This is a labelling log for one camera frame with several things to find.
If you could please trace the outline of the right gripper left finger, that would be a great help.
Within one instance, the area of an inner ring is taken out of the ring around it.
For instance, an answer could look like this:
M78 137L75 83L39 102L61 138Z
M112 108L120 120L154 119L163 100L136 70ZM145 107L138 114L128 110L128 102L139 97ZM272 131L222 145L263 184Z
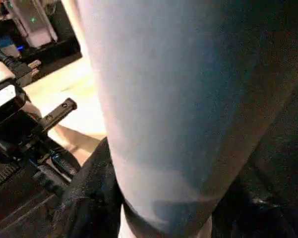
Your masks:
M75 175L53 224L54 238L116 238L123 196L116 180L107 138Z

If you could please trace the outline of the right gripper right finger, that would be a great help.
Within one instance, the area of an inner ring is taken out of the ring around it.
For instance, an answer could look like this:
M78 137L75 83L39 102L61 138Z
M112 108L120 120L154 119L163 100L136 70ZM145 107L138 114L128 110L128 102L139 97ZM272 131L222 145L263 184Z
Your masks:
M296 210L257 180L239 175L212 214L213 238L298 238Z

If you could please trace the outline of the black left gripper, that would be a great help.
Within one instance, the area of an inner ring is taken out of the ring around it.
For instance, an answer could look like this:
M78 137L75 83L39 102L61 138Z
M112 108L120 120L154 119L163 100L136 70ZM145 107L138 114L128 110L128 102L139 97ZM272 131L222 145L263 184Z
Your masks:
M31 166L33 178L47 191L66 191L81 166L48 136L48 132L77 109L67 98L45 117L29 98L0 106L0 188L17 172Z

